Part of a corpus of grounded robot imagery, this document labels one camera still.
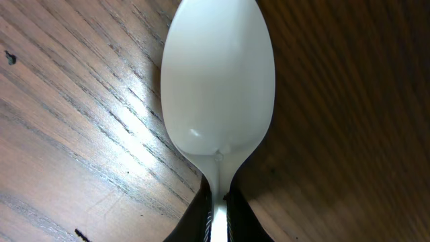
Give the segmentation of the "white plastic spoon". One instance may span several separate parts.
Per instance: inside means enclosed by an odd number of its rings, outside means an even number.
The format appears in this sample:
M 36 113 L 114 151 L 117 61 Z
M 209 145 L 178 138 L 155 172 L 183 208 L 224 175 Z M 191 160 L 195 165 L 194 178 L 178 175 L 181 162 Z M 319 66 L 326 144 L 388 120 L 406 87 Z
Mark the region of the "white plastic spoon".
M 210 241 L 228 241 L 225 195 L 266 135 L 275 99 L 268 28 L 252 0 L 185 0 L 161 65 L 161 104 L 173 146 L 210 184 Z

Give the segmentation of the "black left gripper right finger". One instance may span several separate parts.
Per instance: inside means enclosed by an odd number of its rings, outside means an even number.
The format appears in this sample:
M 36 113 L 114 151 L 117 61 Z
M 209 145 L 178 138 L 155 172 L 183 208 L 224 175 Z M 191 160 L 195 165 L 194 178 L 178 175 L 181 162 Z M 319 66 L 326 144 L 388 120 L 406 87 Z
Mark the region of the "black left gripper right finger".
M 228 242 L 273 242 L 240 190 L 231 188 L 225 200 Z

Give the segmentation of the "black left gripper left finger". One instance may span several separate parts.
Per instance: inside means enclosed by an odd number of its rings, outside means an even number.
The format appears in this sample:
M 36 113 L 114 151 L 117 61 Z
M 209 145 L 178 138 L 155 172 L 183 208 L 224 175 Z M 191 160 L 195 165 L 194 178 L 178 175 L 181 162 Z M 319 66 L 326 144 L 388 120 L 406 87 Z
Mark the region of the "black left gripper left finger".
M 212 193 L 203 175 L 200 188 L 172 232 L 163 242 L 209 242 L 212 225 Z

